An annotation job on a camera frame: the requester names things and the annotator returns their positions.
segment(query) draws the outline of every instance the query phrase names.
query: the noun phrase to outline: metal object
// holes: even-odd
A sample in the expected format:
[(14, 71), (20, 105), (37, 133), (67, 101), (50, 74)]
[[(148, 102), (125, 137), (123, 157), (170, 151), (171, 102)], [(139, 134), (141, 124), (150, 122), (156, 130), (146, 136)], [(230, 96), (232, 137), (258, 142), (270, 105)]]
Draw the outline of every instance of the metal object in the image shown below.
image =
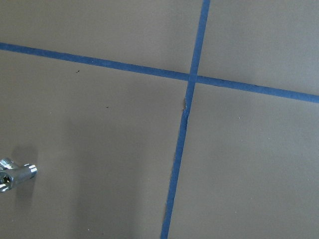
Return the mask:
[(0, 193), (33, 178), (36, 173), (35, 165), (26, 164), (20, 167), (9, 158), (0, 160)]

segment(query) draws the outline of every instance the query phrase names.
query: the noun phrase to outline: blue line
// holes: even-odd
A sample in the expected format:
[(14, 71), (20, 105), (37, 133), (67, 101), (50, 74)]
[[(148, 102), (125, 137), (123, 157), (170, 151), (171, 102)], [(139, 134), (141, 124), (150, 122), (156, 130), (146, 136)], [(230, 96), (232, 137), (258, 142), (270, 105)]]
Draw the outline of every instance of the blue line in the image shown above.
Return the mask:
[(188, 80), (188, 74), (186, 73), (127, 64), (127, 63), (116, 62), (116, 61), (103, 60), (103, 59), (87, 57), (87, 56), (79, 56), (79, 55), (73, 55), (68, 53), (42, 50), (42, 49), (31, 48), (26, 46), (18, 46), (18, 45), (7, 44), (2, 42), (0, 42), (0, 50), (18, 52), (18, 53), (29, 54), (34, 56), (43, 56), (43, 57), (59, 59), (64, 61), (72, 61), (77, 63), (88, 64), (93, 66), (102, 66), (107, 68), (123, 70), (123, 71), (132, 71), (132, 72), (143, 73), (147, 75), (161, 76), (161, 77), (173, 78), (173, 79), (178, 79), (183, 81)]
[(260, 93), (265, 95), (279, 96), (279, 97), (284, 97), (284, 98), (289, 98), (289, 99), (294, 99), (299, 101), (319, 103), (319, 96), (316, 96), (316, 95), (300, 93), (295, 91), (281, 90), (281, 89), (271, 88), (266, 86), (256, 86), (256, 85), (247, 84), (247, 83), (226, 81), (226, 80), (210, 78), (205, 76), (197, 76), (196, 82), (207, 84), (207, 85), (237, 89), (242, 91), (255, 92), (255, 93)]
[(182, 160), (186, 132), (187, 132), (188, 116), (190, 113), (191, 103), (193, 100), (200, 54), (201, 54), (201, 49), (202, 49), (203, 40), (204, 40), (209, 4), (210, 4), (210, 0), (203, 0), (198, 29), (197, 29), (196, 41), (194, 46), (193, 58), (192, 58), (192, 63), (190, 67), (190, 75), (188, 78), (188, 84), (187, 84), (186, 95), (185, 95), (185, 109), (182, 113), (181, 120), (180, 120), (179, 134), (178, 134), (176, 151), (175, 151), (175, 159), (174, 159), (170, 182), (169, 182), (169, 189), (168, 189), (167, 202), (166, 202), (166, 213), (165, 213), (165, 218), (163, 221), (161, 235), (160, 235), (161, 239), (167, 239), (168, 237), (168, 231), (169, 231), (171, 216), (172, 216), (173, 207), (174, 207), (174, 199), (176, 195), (178, 175), (179, 175), (180, 164)]

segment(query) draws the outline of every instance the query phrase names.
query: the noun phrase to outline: metal pipe fitting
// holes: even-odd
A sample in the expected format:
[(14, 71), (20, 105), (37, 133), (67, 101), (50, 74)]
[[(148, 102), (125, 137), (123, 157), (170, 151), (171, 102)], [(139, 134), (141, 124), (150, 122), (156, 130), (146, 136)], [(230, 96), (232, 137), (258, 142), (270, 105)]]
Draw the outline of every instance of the metal pipe fitting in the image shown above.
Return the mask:
[(0, 160), (0, 193), (33, 178), (36, 173), (35, 165), (26, 164), (20, 167), (9, 158)]

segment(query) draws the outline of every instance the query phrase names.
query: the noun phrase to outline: vertical blue line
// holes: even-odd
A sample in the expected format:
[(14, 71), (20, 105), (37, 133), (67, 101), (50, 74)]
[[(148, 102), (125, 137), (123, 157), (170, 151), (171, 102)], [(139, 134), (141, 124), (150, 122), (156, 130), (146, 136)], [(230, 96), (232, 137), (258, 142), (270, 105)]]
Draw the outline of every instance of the vertical blue line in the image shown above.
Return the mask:
[(193, 52), (193, 57), (192, 57), (192, 62), (190, 67), (190, 75), (188, 78), (186, 95), (185, 95), (185, 109), (182, 113), (181, 120), (180, 120), (179, 135), (178, 135), (176, 151), (175, 151), (175, 160), (173, 163), (168, 195), (167, 195), (166, 213), (165, 213), (165, 218), (163, 221), (161, 235), (160, 235), (161, 239), (167, 239), (168, 237), (170, 220), (171, 220), (171, 216), (173, 212), (174, 199), (175, 199), (176, 188), (177, 188), (179, 169), (180, 169), (184, 143), (186, 138), (188, 116), (190, 113), (191, 103), (193, 100), (200, 54), (201, 54), (201, 49), (202, 49), (203, 40), (204, 40), (209, 4), (210, 4), (210, 0), (203, 0), (198, 29), (197, 29), (196, 41), (194, 46), (194, 52)]

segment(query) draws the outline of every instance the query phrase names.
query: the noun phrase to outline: gray surface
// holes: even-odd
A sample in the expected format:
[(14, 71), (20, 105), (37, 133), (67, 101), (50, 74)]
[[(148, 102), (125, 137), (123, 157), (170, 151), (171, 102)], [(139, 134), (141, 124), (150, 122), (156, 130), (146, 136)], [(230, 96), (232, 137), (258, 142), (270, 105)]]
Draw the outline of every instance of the gray surface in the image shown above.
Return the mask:
[(39, 170), (1, 238), (159, 238), (186, 83), (4, 51), (0, 79), (0, 155)]
[(319, 105), (197, 84), (171, 239), (317, 239)]
[(319, 94), (319, 1), (212, 0), (199, 75)]
[(200, 8), (201, 0), (1, 1), (0, 42), (188, 73)]

